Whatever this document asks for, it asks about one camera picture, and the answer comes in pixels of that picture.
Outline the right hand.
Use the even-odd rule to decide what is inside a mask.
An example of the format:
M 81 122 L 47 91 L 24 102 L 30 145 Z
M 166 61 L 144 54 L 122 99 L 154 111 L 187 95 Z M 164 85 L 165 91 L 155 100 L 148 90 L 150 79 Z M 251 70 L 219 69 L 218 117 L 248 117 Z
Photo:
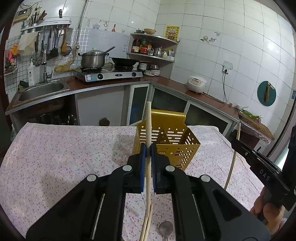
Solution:
M 285 208 L 283 206 L 276 207 L 272 203 L 263 204 L 263 197 L 266 193 L 266 188 L 264 187 L 260 193 L 260 196 L 255 200 L 253 207 L 250 209 L 250 212 L 257 217 L 260 212 L 263 212 L 263 215 L 267 221 L 266 227 L 269 230 L 271 235 L 277 233 L 281 227 L 282 219 L 284 216 Z

